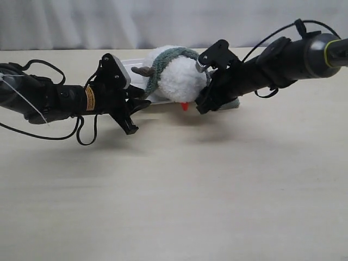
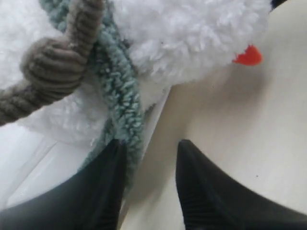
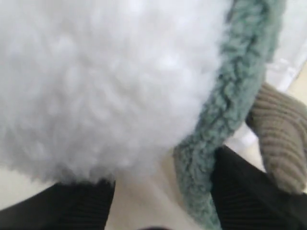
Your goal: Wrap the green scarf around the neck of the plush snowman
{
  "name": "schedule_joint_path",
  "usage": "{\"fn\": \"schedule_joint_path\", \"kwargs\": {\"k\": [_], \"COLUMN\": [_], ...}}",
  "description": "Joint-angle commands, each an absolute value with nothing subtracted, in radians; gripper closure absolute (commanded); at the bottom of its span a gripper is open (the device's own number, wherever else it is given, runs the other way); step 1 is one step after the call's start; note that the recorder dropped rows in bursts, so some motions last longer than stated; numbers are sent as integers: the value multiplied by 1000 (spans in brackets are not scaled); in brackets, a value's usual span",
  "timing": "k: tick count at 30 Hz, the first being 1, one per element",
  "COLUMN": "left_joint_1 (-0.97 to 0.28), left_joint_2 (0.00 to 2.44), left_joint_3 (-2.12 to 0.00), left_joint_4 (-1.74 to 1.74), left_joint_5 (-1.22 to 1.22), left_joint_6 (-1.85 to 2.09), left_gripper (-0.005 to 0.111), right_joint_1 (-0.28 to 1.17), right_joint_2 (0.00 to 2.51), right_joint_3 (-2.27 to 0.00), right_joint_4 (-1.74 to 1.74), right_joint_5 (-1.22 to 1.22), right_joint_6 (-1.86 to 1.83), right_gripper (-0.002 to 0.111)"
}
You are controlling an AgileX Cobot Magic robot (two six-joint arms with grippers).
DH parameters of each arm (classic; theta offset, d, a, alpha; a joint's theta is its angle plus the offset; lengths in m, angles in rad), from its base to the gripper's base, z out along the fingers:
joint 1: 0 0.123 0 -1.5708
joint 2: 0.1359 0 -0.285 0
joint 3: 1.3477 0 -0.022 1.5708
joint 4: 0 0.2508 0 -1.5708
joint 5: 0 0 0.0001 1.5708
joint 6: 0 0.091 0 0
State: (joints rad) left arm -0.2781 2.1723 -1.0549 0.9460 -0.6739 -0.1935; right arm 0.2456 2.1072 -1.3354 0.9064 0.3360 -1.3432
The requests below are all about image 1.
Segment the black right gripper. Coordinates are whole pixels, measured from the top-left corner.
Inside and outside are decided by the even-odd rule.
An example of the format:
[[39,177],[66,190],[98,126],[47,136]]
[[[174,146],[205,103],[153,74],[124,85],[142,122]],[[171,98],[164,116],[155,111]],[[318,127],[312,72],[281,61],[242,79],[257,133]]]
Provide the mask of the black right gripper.
[[236,64],[209,71],[209,83],[195,98],[196,109],[200,114],[240,107],[239,95],[232,92],[241,67],[242,64]]

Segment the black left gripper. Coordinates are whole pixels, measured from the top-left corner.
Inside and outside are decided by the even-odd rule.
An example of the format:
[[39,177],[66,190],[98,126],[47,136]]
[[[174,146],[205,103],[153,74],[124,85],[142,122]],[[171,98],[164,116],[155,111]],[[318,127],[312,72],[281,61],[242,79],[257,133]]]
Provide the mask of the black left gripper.
[[96,71],[84,85],[86,110],[109,114],[127,135],[131,135],[139,129],[131,115],[148,108],[151,101],[143,100],[145,90],[142,88],[130,85],[123,89],[124,79],[111,55],[102,55]]

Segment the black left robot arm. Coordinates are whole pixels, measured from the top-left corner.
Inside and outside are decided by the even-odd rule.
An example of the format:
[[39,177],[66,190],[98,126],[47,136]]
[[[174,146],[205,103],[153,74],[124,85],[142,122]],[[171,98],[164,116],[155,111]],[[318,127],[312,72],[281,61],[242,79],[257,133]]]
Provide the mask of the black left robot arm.
[[148,108],[144,89],[131,84],[131,77],[119,58],[106,53],[98,61],[96,71],[84,85],[67,85],[50,78],[27,74],[31,64],[57,67],[44,60],[33,59],[24,66],[1,64],[1,107],[23,115],[34,125],[42,125],[85,115],[110,115],[127,134],[138,127],[131,116]]

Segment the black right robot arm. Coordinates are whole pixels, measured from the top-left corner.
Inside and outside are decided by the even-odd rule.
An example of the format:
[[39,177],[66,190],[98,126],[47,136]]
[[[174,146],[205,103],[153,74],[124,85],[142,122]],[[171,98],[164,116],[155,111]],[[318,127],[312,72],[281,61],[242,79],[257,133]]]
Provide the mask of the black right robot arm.
[[239,97],[269,88],[270,98],[300,80],[329,78],[347,66],[347,39],[312,32],[293,41],[282,36],[259,55],[242,61],[219,40],[196,60],[198,72],[213,68],[210,82],[196,97],[200,114],[217,111]]

